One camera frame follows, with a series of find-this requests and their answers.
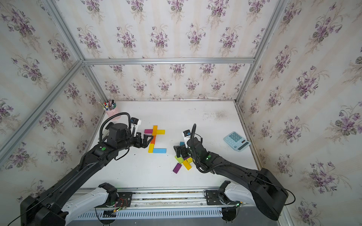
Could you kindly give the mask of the magenta wooden block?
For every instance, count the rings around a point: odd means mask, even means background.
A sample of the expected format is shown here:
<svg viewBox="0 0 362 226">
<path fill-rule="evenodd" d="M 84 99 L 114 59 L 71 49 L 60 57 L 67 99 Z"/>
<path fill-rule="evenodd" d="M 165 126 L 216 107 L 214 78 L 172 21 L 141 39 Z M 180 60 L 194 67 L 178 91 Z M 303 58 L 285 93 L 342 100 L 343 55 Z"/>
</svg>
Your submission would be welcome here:
<svg viewBox="0 0 362 226">
<path fill-rule="evenodd" d="M 152 129 L 147 129 L 147 130 L 144 130 L 144 133 L 145 134 L 152 134 L 153 130 Z"/>
</svg>

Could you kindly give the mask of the light blue wooden block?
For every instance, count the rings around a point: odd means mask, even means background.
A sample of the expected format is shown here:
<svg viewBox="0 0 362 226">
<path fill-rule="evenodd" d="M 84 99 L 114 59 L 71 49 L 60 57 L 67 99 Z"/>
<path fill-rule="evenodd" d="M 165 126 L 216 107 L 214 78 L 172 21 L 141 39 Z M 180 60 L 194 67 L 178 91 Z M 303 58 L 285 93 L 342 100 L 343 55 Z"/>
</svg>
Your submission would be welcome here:
<svg viewBox="0 0 362 226">
<path fill-rule="evenodd" d="M 167 153 L 166 148 L 154 148 L 153 153 Z"/>
</svg>

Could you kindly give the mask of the orange-yellow wooden block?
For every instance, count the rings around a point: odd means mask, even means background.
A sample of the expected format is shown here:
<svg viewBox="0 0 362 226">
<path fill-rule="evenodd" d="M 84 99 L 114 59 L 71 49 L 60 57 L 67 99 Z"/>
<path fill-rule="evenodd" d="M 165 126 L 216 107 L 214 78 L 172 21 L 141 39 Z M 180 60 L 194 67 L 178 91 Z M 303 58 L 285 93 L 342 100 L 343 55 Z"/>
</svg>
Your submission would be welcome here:
<svg viewBox="0 0 362 226">
<path fill-rule="evenodd" d="M 153 135 L 153 136 L 156 136 L 156 135 L 157 135 L 157 125 L 154 125 L 154 126 L 153 126 L 152 135 Z"/>
</svg>

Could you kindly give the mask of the yellow block near right arm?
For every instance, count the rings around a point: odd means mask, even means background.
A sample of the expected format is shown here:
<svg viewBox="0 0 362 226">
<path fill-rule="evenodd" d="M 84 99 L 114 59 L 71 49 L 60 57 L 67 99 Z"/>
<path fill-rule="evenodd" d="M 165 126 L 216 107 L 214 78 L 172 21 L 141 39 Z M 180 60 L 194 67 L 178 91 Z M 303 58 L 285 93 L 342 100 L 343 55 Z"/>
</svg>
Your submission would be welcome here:
<svg viewBox="0 0 362 226">
<path fill-rule="evenodd" d="M 190 170 L 192 168 L 192 166 L 190 165 L 190 163 L 187 160 L 183 161 L 183 165 L 187 170 Z"/>
</svg>

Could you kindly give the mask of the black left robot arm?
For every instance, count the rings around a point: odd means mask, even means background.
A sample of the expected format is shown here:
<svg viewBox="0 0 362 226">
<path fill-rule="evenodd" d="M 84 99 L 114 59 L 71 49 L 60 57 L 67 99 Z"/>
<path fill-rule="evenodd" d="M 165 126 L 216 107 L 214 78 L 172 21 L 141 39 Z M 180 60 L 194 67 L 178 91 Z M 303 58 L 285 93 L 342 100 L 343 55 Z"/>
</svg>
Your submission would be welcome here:
<svg viewBox="0 0 362 226">
<path fill-rule="evenodd" d="M 152 135 L 137 132 L 137 125 L 133 123 L 126 125 L 111 122 L 100 127 L 101 131 L 104 129 L 109 131 L 108 135 L 104 137 L 100 133 L 98 144 L 82 156 L 75 169 L 48 190 L 36 196 L 30 195 L 21 202 L 18 219 L 22 226 L 65 226 L 91 208 L 104 204 L 110 207 L 117 205 L 117 189 L 109 183 L 102 183 L 74 205 L 67 204 L 95 173 L 112 160 L 119 160 L 120 151 L 128 151 L 131 147 L 147 148 L 154 139 Z"/>
</svg>

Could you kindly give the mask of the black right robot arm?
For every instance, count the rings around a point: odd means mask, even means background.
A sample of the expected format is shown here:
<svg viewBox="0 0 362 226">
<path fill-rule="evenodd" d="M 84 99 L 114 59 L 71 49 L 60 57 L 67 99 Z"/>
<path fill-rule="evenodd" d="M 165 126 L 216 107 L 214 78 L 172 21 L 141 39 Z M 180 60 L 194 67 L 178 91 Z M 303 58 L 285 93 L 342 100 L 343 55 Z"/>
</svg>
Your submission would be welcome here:
<svg viewBox="0 0 362 226">
<path fill-rule="evenodd" d="M 212 173 L 228 179 L 219 187 L 218 194 L 219 200 L 226 205 L 241 201 L 240 198 L 230 198 L 226 194 L 227 186 L 232 182 L 247 189 L 258 210 L 271 220 L 279 220 L 284 206 L 293 204 L 287 203 L 288 195 L 292 192 L 284 188 L 268 169 L 253 170 L 227 161 L 220 155 L 207 151 L 197 138 L 173 148 L 177 157 L 192 158 L 200 173 Z"/>
</svg>

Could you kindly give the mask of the green wooden block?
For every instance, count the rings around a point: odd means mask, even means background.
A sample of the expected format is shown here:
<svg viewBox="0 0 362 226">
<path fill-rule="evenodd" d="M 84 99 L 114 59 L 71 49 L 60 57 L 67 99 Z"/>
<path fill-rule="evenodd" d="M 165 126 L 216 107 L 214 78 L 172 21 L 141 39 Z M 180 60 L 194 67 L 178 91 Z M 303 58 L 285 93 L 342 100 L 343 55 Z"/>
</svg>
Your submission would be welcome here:
<svg viewBox="0 0 362 226">
<path fill-rule="evenodd" d="M 184 162 L 184 159 L 182 157 L 175 156 L 175 159 L 178 161 L 179 164 L 182 164 Z"/>
</svg>

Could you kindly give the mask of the lemon yellow block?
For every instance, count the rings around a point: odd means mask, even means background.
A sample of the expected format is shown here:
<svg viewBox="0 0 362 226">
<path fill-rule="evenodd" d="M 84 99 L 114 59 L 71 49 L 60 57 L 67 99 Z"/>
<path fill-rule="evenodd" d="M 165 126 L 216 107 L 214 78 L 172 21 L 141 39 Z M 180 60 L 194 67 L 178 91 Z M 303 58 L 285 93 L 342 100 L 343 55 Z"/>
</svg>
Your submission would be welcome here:
<svg viewBox="0 0 362 226">
<path fill-rule="evenodd" d="M 187 161 L 188 163 L 192 163 L 192 162 L 193 162 L 193 159 L 192 159 L 191 157 L 189 157 L 189 158 L 186 159 L 186 161 Z"/>
</svg>

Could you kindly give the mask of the purple wooden block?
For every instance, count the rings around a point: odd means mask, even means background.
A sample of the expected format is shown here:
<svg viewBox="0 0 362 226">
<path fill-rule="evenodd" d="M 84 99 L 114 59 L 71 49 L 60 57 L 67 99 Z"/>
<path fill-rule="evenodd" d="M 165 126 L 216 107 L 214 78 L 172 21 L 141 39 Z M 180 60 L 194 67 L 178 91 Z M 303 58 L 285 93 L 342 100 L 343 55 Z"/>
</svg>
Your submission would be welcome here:
<svg viewBox="0 0 362 226">
<path fill-rule="evenodd" d="M 173 173 L 177 174 L 179 170 L 181 169 L 182 165 L 180 163 L 177 163 L 177 165 L 173 169 Z"/>
</svg>

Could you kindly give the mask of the pink metal pen bucket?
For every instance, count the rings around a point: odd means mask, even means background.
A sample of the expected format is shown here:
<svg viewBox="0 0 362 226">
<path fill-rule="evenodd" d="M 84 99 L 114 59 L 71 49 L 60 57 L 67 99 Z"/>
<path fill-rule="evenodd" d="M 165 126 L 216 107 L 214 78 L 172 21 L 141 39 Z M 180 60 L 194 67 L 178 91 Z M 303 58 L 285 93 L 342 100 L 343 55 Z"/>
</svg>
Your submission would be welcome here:
<svg viewBox="0 0 362 226">
<path fill-rule="evenodd" d="M 117 108 L 106 111 L 106 114 L 107 114 L 108 117 L 111 117 L 111 116 L 116 115 L 118 113 L 120 113 L 120 112 L 117 110 Z"/>
</svg>

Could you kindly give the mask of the light blue calculator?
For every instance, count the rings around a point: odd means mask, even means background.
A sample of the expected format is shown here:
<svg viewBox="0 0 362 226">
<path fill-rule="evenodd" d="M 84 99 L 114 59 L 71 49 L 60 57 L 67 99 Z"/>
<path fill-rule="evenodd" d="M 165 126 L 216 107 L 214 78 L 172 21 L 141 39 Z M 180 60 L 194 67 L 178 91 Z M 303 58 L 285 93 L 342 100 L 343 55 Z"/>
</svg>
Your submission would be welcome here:
<svg viewBox="0 0 362 226">
<path fill-rule="evenodd" d="M 225 136 L 223 140 L 237 152 L 242 152 L 247 147 L 250 146 L 250 142 L 247 141 L 243 136 L 239 135 L 236 132 L 232 132 L 229 135 Z"/>
</svg>

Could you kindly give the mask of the aluminium front rail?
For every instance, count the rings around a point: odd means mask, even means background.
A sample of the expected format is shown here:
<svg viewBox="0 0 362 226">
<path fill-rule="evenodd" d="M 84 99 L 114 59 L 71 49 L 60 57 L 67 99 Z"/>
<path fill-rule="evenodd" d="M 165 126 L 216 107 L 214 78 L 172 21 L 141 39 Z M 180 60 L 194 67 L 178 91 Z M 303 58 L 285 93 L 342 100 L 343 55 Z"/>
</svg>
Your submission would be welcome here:
<svg viewBox="0 0 362 226">
<path fill-rule="evenodd" d="M 132 192 L 132 203 L 128 207 L 134 208 L 177 208 L 177 207 L 201 207 L 201 206 L 232 206 L 232 205 L 207 205 L 204 197 L 204 190 L 214 189 L 181 189 L 181 190 L 115 190 L 96 188 L 90 191 L 80 191 L 65 194 L 63 191 L 55 192 L 50 195 L 48 205 L 51 207 L 60 207 L 63 211 L 73 212 L 75 210 L 88 211 L 96 208 L 106 202 L 108 198 L 116 196 L 118 192 Z M 243 205 L 255 206 L 252 201 L 251 193 L 244 187 L 232 183 L 227 186 L 226 194 L 230 198 L 240 198 Z M 96 209 L 113 209 L 115 211 L 123 210 L 120 208 L 96 208 Z"/>
</svg>

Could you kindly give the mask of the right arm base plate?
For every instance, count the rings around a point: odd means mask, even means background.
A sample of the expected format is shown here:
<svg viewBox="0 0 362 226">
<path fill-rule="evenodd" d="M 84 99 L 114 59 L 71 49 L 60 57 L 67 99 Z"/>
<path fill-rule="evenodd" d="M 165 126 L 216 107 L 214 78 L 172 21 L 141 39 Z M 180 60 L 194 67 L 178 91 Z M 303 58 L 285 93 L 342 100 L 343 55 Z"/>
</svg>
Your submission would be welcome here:
<svg viewBox="0 0 362 226">
<path fill-rule="evenodd" d="M 243 205 L 243 202 L 232 201 L 224 193 L 219 192 L 218 190 L 204 190 L 204 197 L 206 198 L 207 205 L 232 205 L 237 204 Z"/>
</svg>

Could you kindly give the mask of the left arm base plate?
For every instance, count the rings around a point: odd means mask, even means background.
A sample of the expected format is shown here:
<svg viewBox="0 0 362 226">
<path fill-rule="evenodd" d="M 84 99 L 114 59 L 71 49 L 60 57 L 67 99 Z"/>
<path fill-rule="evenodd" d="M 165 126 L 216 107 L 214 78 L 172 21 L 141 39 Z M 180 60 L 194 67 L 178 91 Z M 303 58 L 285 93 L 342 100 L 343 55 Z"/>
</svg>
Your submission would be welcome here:
<svg viewBox="0 0 362 226">
<path fill-rule="evenodd" d="M 96 208 L 120 208 L 125 209 L 131 206 L 132 203 L 132 192 L 118 192 L 116 196 L 108 198 L 106 202 Z"/>
</svg>

